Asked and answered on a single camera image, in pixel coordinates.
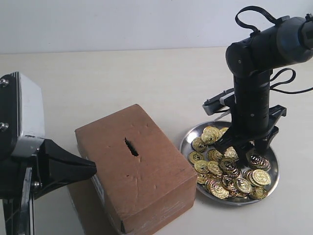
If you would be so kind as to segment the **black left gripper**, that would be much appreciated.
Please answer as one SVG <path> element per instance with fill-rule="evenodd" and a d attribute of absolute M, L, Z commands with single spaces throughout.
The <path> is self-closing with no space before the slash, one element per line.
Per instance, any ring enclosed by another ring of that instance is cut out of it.
<path fill-rule="evenodd" d="M 34 235 L 34 201 L 58 188 L 90 179 L 96 164 L 45 139 L 30 157 L 0 162 L 0 198 L 7 235 Z"/>

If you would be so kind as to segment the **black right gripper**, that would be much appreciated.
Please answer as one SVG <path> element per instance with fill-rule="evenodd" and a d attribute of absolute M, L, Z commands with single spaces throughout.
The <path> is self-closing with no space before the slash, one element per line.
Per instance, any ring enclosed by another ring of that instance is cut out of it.
<path fill-rule="evenodd" d="M 226 107 L 230 109 L 231 126 L 222 135 L 221 145 L 217 140 L 214 148 L 222 154 L 221 159 L 231 158 L 236 169 L 248 168 L 247 150 L 243 145 L 254 141 L 256 152 L 266 153 L 279 131 L 276 123 L 287 115 L 287 109 L 281 105 L 270 108 L 267 104 L 226 104 Z"/>

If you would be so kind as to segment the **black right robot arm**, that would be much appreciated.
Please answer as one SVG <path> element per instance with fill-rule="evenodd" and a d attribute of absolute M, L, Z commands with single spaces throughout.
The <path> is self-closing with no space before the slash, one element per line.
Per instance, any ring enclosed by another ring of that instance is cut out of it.
<path fill-rule="evenodd" d="M 311 14 L 278 18 L 272 27 L 232 43 L 225 57 L 234 89 L 219 97 L 220 105 L 230 109 L 231 126 L 215 148 L 225 152 L 233 147 L 243 163 L 248 162 L 250 154 L 265 154 L 279 131 L 276 123 L 287 114 L 285 107 L 269 105 L 273 70 L 307 62 L 312 56 Z"/>

